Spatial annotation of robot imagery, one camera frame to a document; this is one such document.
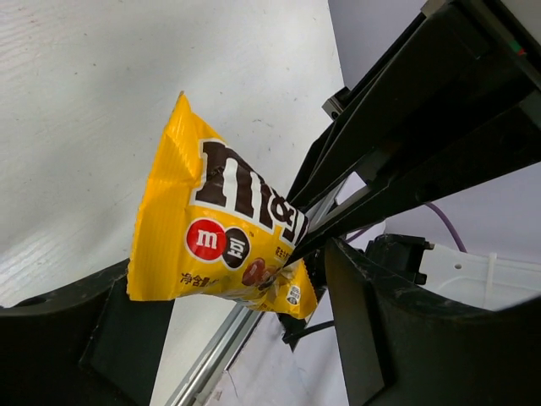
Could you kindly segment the yellow M&M packet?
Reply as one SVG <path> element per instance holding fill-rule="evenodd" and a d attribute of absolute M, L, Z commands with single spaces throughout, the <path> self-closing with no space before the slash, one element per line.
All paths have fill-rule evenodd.
<path fill-rule="evenodd" d="M 303 319 L 317 306 L 303 261 L 309 219 L 279 195 L 180 95 L 139 206 L 127 293 L 195 294 Z"/>

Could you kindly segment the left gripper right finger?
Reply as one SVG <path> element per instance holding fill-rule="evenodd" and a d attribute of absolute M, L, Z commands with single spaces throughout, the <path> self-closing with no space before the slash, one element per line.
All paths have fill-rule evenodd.
<path fill-rule="evenodd" d="M 325 246 L 325 272 L 351 405 L 539 404 L 539 299 L 481 310 L 340 239 Z"/>

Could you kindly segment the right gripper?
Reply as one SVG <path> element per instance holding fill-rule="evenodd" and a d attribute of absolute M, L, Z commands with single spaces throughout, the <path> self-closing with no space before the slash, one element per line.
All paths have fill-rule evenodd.
<path fill-rule="evenodd" d="M 407 211 L 495 179 L 478 130 L 494 115 L 481 77 L 494 52 L 537 84 L 540 45 L 500 1 L 428 1 L 366 75 L 328 99 L 290 201 L 313 206 L 350 173 L 360 211 Z"/>

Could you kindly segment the aluminium front rail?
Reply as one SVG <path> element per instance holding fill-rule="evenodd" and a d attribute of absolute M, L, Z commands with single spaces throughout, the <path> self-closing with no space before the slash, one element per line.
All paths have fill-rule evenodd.
<path fill-rule="evenodd" d="M 224 299 L 178 299 L 151 402 L 154 405 L 346 405 L 333 327 L 282 341 L 277 314 Z M 309 326 L 333 317 L 326 292 Z"/>

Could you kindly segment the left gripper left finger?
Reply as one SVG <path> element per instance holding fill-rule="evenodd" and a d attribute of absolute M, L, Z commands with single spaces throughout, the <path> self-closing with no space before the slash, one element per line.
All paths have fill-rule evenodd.
<path fill-rule="evenodd" d="M 173 303 L 128 298 L 127 261 L 1 310 L 3 405 L 148 405 Z"/>

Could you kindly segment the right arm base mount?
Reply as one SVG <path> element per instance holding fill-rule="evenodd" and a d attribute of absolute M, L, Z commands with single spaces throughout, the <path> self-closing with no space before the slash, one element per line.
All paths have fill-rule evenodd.
<path fill-rule="evenodd" d="M 309 280 L 314 287 L 317 304 L 319 304 L 324 294 L 327 292 L 325 255 L 322 250 L 316 250 L 315 252 L 307 255 L 304 258 L 304 262 L 307 267 Z M 333 320 L 324 321 L 313 326 L 309 326 L 307 319 L 295 319 L 290 315 L 281 313 L 278 314 L 277 318 L 284 328 L 282 341 L 288 345 L 292 351 L 295 350 L 298 342 L 302 338 L 334 326 Z"/>

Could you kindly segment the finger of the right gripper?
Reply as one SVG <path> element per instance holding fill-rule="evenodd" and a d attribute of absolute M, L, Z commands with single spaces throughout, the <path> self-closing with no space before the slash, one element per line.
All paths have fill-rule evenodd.
<path fill-rule="evenodd" d="M 340 237 L 424 203 L 540 161 L 540 93 L 534 91 L 473 132 L 381 186 L 358 190 L 315 223 L 289 256 L 293 263 Z"/>

